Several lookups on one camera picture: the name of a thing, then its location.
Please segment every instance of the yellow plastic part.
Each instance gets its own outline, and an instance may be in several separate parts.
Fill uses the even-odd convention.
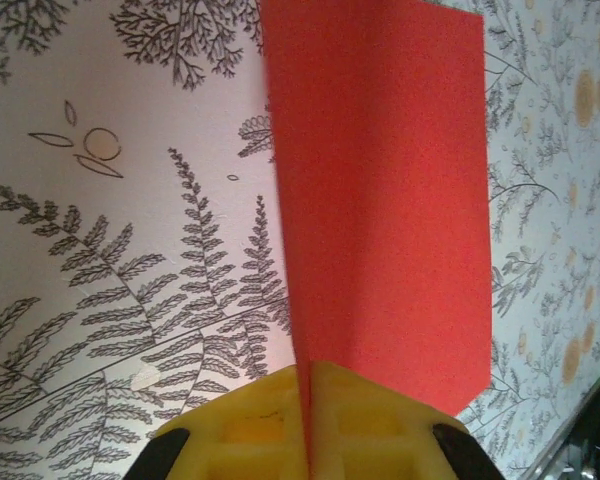
[[[168,480],[308,478],[293,366],[174,418],[156,435],[179,427],[190,435]]]
[[[431,433],[457,420],[331,363],[311,371],[312,480],[457,480]],[[295,367],[177,417],[168,480],[308,480]]]
[[[457,480],[431,433],[457,420],[331,363],[311,390],[315,480]]]

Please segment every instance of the fern pattern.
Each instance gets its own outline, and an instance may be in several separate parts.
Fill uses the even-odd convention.
[[[17,300],[0,313],[0,347],[39,301],[36,297]],[[86,342],[60,350],[49,345],[63,328],[70,327],[73,317],[75,312],[60,314],[26,334],[10,351],[0,348],[0,415],[48,394],[45,384],[85,348]]]
[[[156,296],[178,276],[174,273],[155,277],[138,287],[133,281],[152,267],[163,262],[161,254],[145,254],[123,261],[124,253],[133,235],[128,224],[108,244],[104,245],[109,222],[101,215],[95,224],[80,235],[82,217],[76,206],[70,206],[61,218],[58,206],[46,201],[40,205],[25,194],[15,194],[11,188],[0,186],[0,210],[23,211],[18,223],[36,225],[33,233],[57,240],[49,248],[49,255],[66,257],[61,270],[72,275],[69,286],[86,286],[105,279],[114,279],[116,286],[98,288],[76,305],[77,310],[97,312],[82,319],[82,325],[98,325],[87,337],[90,357],[128,356],[155,345],[157,339],[168,333],[186,318],[186,313],[170,315],[186,299],[179,293],[156,301]],[[112,308],[121,300],[131,305]]]

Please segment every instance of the folded red paper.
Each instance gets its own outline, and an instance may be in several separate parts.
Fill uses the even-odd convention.
[[[328,360],[455,414],[490,369],[482,18],[285,0],[263,22],[301,379]]]

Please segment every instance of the botanical wallpaper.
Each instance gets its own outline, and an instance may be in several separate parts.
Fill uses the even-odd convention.
[[[460,418],[515,479],[600,375],[600,0],[447,4],[485,19],[493,258]],[[293,363],[262,55],[258,0],[0,0],[0,480],[120,479]]]

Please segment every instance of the fern leaf illustration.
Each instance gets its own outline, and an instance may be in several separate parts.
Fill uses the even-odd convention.
[[[107,404],[104,397],[88,398],[65,412],[59,419],[49,425],[40,440],[48,440],[72,425],[89,418],[92,415],[105,413]]]
[[[223,387],[220,384],[218,384],[218,385],[219,385],[220,390],[213,390],[213,389],[205,390],[206,386],[203,386],[203,387],[199,388],[198,390],[213,392],[213,393],[226,393],[229,391],[228,388]],[[189,408],[198,408],[198,407],[201,407],[202,405],[204,405],[205,403],[207,403],[208,401],[209,401],[208,399],[206,399],[205,397],[202,397],[200,395],[192,395],[189,398],[187,398],[187,401],[184,402],[184,404],[186,407],[189,407]]]
[[[152,337],[134,338],[132,340],[125,340],[124,342],[115,342],[108,345],[100,345],[94,347],[90,352],[89,356],[94,357],[122,357],[136,355],[140,352],[153,347],[155,341]]]
[[[49,450],[47,458],[55,458],[58,455],[61,455],[77,446],[80,446],[84,443],[90,443],[92,440],[99,438],[102,433],[103,422],[100,420],[96,420],[89,425],[80,427],[78,430],[71,432],[65,438],[56,443],[53,448]]]
[[[49,248],[49,255],[64,255],[65,253],[70,252],[75,247],[78,246],[80,242],[76,237],[64,237],[58,240],[53,244],[51,248]]]
[[[149,412],[135,405],[111,405],[107,408],[107,417],[125,420],[140,420],[147,425],[151,425],[152,423]]]
[[[16,321],[39,301],[40,299],[36,297],[18,300],[0,314],[0,343],[4,336],[14,327]]]
[[[104,236],[107,234],[108,226],[109,222],[107,221],[107,217],[100,215],[98,220],[96,220],[95,225],[89,230],[87,236],[84,237],[84,244],[92,249],[98,248],[104,240]]]
[[[135,305],[127,308],[117,308],[106,312],[92,313],[82,320],[82,325],[95,325],[98,323],[121,322],[137,318],[144,313],[141,306]]]
[[[96,280],[102,280],[103,278],[107,278],[112,275],[113,271],[111,267],[106,263],[101,263],[99,265],[93,265],[91,267],[81,268],[77,271],[77,273],[73,276],[71,281],[69,282],[70,287],[76,287],[78,285],[84,285],[87,283],[93,283]]]
[[[65,260],[61,270],[63,272],[68,272],[69,270],[74,270],[83,265],[88,265],[89,263],[98,260],[98,258],[98,252],[91,250],[90,248],[80,250]]]
[[[1,427],[0,426],[0,443],[13,444],[16,442],[29,440],[35,436],[31,431],[21,430],[16,427]]]
[[[102,259],[109,264],[117,263],[129,246],[131,235],[133,235],[133,225],[128,224],[124,227],[122,233],[102,250]]]
[[[122,300],[129,295],[131,295],[131,292],[127,287],[109,288],[107,290],[94,293],[93,295],[89,295],[88,297],[80,300],[76,307],[79,309],[97,307],[98,305],[117,302],[118,300]]]
[[[136,443],[140,441],[140,437],[134,432],[125,427],[112,425],[105,427],[102,434],[102,440],[113,443]]]
[[[196,383],[196,390],[200,392],[227,393],[229,389],[213,380],[202,380]]]
[[[87,342],[81,342],[61,350],[38,367],[31,378],[38,383],[46,382],[71,362],[86,346]]]
[[[78,207],[75,205],[69,205],[69,209],[67,210],[62,223],[63,230],[70,234],[78,233],[78,230],[80,230],[80,223],[82,223],[80,210],[78,210]]]
[[[238,130],[240,138],[248,141],[238,156],[245,158],[266,150],[273,150],[273,133],[271,131],[271,118],[266,115],[258,115],[245,120]]]
[[[29,431],[36,432],[42,425],[47,423],[56,413],[75,404],[87,395],[101,391],[105,387],[105,381],[101,376],[92,376],[72,385],[59,395],[52,397],[48,405],[43,408],[34,418],[29,426]]]
[[[118,270],[118,275],[125,281],[131,280],[164,261],[164,259],[164,256],[156,253],[142,255],[122,265]]]
[[[109,338],[141,335],[149,330],[151,330],[151,327],[147,324],[147,322],[117,323],[115,325],[107,325],[106,327],[102,327],[97,332],[89,335],[87,337],[87,341],[95,342]]]
[[[191,275],[197,280],[182,285],[181,288],[200,295],[185,307],[192,312],[192,316],[184,326],[202,328],[222,319],[224,309],[237,300],[238,293],[231,291],[237,282],[226,277],[235,265],[220,263],[227,252],[218,250],[222,240],[216,237],[218,226],[214,222],[213,212],[209,209],[209,200],[200,196],[200,185],[182,155],[175,149],[169,149],[169,153],[178,175],[183,180],[182,186],[186,193],[182,198],[189,205],[185,213],[192,221],[184,227],[191,235],[183,239],[192,249],[184,252],[182,257],[191,261],[194,268],[185,268],[181,273]]]
[[[160,293],[160,291],[164,287],[166,287],[168,284],[177,279],[177,275],[169,273],[167,275],[162,275],[156,278],[155,280],[152,280],[146,285],[141,286],[136,295],[138,302],[142,304],[149,303],[153,299],[153,297]]]
[[[83,460],[90,459],[98,452],[98,444],[99,442],[97,440],[88,442],[74,452],[71,452],[58,463],[52,463],[49,465],[49,467],[52,470],[65,470],[69,467],[77,465]]]
[[[43,480],[43,477],[37,473],[20,473],[3,470],[0,472],[0,480]]]
[[[151,355],[144,355],[142,357],[142,361],[147,363],[159,362],[160,360],[164,360],[165,358],[169,358],[180,352],[184,352],[185,350],[188,350],[202,341],[203,336],[200,334],[200,332],[195,332],[193,335],[187,335],[186,337],[178,340],[159,352],[152,353]]]
[[[27,335],[16,350],[9,353],[5,366],[15,370],[26,367],[49,343],[49,338],[60,332],[62,327],[75,316],[75,312],[63,313],[42,324],[33,333]]]
[[[37,453],[0,452],[0,467],[24,468],[40,460]]]
[[[162,302],[151,307],[147,312],[147,318],[150,321],[155,322],[156,320],[163,318],[165,315],[168,315],[174,308],[176,308],[186,299],[187,296],[184,294],[172,295],[166,300],[163,300]]]
[[[42,393],[38,385],[26,385],[18,390],[0,395],[0,414],[18,408],[33,401]]]
[[[150,390],[131,390],[129,387],[109,387],[107,389],[107,395],[110,398],[124,398],[125,400],[140,400],[144,403],[151,403],[162,407],[164,402],[160,396]]]
[[[125,459],[131,456],[131,452],[127,452],[126,450],[122,450],[120,448],[114,447],[105,447],[102,450],[98,451],[96,454],[95,461],[102,463],[113,463],[118,460]]]

